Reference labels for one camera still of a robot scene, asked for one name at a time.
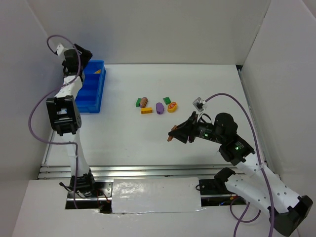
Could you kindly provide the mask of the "brown orange lego brick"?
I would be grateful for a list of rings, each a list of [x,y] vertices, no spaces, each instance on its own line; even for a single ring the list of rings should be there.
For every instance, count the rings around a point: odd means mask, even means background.
[[[173,126],[170,132],[174,131],[176,128],[177,128],[177,126],[176,126],[176,125],[175,125],[175,126]],[[172,139],[173,139],[173,136],[168,135],[168,139],[167,139],[167,141],[168,141],[168,142],[170,142]]]

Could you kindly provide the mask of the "yellow rectangular lego brick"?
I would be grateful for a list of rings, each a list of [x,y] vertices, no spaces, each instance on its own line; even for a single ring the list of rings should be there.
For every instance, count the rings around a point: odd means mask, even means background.
[[[152,107],[141,108],[141,114],[151,114],[152,112],[153,112],[153,108]]]

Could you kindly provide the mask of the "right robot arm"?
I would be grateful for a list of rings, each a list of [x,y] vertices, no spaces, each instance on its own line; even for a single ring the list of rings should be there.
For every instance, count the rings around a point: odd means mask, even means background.
[[[193,112],[169,132],[170,139],[182,143],[201,138],[220,144],[219,153],[226,162],[242,171],[249,180],[230,168],[223,168],[215,177],[218,188],[235,193],[255,205],[267,215],[273,228],[285,237],[297,229],[307,217],[313,201],[291,190],[264,163],[260,163],[254,149],[237,134],[237,124],[227,113],[207,123]]]

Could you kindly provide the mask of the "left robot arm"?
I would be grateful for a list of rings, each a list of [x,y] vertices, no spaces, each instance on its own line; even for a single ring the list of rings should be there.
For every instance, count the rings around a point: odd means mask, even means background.
[[[60,185],[74,195],[87,198],[95,194],[95,180],[80,142],[82,120],[75,99],[84,84],[83,70],[92,58],[92,53],[77,44],[72,49],[59,44],[56,54],[63,59],[64,83],[54,97],[46,100],[46,106],[51,127],[63,139],[62,143],[66,143],[70,160],[70,184]]]

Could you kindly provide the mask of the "yellow oval printed lego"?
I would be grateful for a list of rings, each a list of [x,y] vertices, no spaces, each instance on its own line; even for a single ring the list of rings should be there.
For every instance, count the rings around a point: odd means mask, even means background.
[[[167,111],[169,113],[173,113],[177,110],[177,107],[178,107],[178,105],[176,102],[171,102],[170,104],[168,104]]]

